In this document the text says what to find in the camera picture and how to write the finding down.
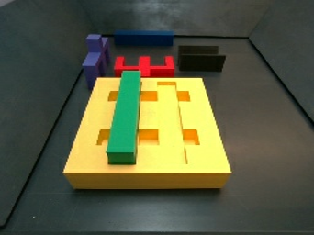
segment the yellow board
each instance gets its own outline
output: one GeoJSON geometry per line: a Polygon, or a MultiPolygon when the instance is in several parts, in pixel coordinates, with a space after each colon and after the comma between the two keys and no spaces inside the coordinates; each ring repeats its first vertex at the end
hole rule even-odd
{"type": "Polygon", "coordinates": [[[72,187],[223,187],[231,168],[202,78],[142,79],[137,164],[108,165],[119,84],[98,78],[64,169],[72,187]]]}

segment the green bar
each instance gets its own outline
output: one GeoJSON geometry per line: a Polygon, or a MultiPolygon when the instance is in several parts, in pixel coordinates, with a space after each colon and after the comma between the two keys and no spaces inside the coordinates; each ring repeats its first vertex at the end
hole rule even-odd
{"type": "Polygon", "coordinates": [[[135,164],[141,111],[142,73],[124,71],[107,146],[108,164],[135,164]]]}

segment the purple block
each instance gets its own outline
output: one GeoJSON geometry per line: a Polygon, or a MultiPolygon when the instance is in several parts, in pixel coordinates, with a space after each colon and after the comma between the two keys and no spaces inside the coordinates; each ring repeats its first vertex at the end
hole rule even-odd
{"type": "Polygon", "coordinates": [[[110,41],[99,34],[90,34],[86,43],[90,52],[83,62],[83,72],[88,89],[92,90],[96,78],[106,75],[107,64],[111,61],[110,41]]]}
{"type": "Polygon", "coordinates": [[[86,38],[88,52],[103,52],[102,36],[90,34],[86,38]]]}
{"type": "Polygon", "coordinates": [[[103,67],[103,57],[99,52],[90,52],[83,61],[83,73],[86,76],[86,82],[88,85],[88,89],[92,90],[96,78],[104,75],[104,67],[103,67]]]}

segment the red block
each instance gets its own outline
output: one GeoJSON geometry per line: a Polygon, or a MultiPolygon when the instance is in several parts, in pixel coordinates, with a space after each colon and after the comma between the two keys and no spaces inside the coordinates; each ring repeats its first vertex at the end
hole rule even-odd
{"type": "Polygon", "coordinates": [[[141,56],[138,66],[126,66],[124,56],[118,56],[114,65],[114,74],[122,76],[123,71],[142,71],[142,77],[174,77],[174,58],[165,57],[165,65],[151,66],[151,57],[141,56]]]}

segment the stacked block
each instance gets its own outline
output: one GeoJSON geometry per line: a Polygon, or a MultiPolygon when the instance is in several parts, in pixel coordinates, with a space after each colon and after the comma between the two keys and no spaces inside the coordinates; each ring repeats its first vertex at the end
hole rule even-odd
{"type": "Polygon", "coordinates": [[[218,55],[218,46],[179,46],[181,71],[221,72],[226,55],[218,55]]]}
{"type": "Polygon", "coordinates": [[[122,76],[123,71],[141,71],[142,77],[174,77],[174,58],[165,57],[165,65],[153,66],[151,57],[141,56],[138,66],[126,65],[126,57],[118,56],[114,65],[114,75],[122,76]]]}
{"type": "Polygon", "coordinates": [[[137,164],[108,163],[120,81],[96,81],[64,169],[74,188],[223,187],[231,168],[202,78],[142,79],[137,164]]]}
{"type": "Polygon", "coordinates": [[[173,46],[173,31],[116,30],[114,42],[119,46],[173,46]]]}
{"type": "Polygon", "coordinates": [[[135,164],[142,73],[124,71],[114,110],[107,146],[108,164],[135,164]]]}
{"type": "Polygon", "coordinates": [[[108,39],[99,34],[86,38],[88,54],[83,62],[83,72],[88,89],[94,89],[96,78],[106,75],[107,64],[111,61],[108,39]]]}

